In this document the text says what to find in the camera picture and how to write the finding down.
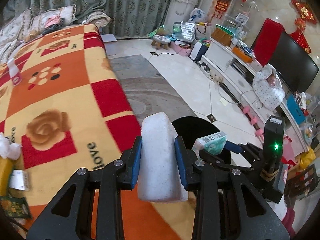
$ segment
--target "black dot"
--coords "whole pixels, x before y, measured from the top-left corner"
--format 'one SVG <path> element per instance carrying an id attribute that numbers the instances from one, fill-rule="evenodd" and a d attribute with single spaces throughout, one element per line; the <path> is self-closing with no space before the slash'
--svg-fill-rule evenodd
<path id="1" fill-rule="evenodd" d="M 51 79 L 51 80 L 55 80 L 55 79 L 57 79 L 57 78 L 59 78 L 59 77 L 60 77 L 60 74 L 56 74 L 56 75 L 52 76 L 50 79 Z"/>

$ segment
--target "television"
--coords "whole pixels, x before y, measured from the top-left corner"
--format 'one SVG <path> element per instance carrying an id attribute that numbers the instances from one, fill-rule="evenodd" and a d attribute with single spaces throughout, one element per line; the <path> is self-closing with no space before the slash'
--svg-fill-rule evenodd
<path id="1" fill-rule="evenodd" d="M 308 53 L 286 32 L 282 32 L 269 63 L 291 92 L 305 92 L 319 71 Z"/>

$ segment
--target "white foam block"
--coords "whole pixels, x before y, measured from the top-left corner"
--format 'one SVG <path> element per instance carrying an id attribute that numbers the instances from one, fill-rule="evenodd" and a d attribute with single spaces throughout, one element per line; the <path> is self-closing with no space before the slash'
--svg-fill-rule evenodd
<path id="1" fill-rule="evenodd" d="M 188 200 L 180 181 L 174 140 L 178 136 L 163 112 L 146 117 L 141 128 L 142 150 L 138 198 L 149 202 Z"/>

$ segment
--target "pink box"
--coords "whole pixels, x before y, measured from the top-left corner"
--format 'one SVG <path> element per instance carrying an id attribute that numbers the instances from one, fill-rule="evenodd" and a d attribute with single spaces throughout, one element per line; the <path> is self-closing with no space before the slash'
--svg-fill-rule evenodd
<path id="1" fill-rule="evenodd" d="M 181 56 L 187 56 L 189 57 L 191 54 L 192 49 L 183 49 L 177 44 L 175 44 L 173 41 L 170 44 L 170 47 L 173 48 L 173 50 L 177 53 L 179 53 Z"/>

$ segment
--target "green patterned curtain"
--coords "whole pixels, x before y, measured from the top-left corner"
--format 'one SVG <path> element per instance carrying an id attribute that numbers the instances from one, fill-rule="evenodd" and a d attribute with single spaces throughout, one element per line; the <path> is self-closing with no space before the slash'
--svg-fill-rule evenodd
<path id="1" fill-rule="evenodd" d="M 145 35 L 158 27 L 165 15 L 169 0 L 9 0 L 0 14 L 1 26 L 31 8 L 33 16 L 48 9 L 76 4 L 79 21 L 93 11 L 101 10 L 112 22 L 104 33 L 117 36 Z"/>
<path id="2" fill-rule="evenodd" d="M 112 22 L 106 33 L 143 36 L 157 28 L 165 15 L 169 0 L 107 0 L 106 14 Z"/>

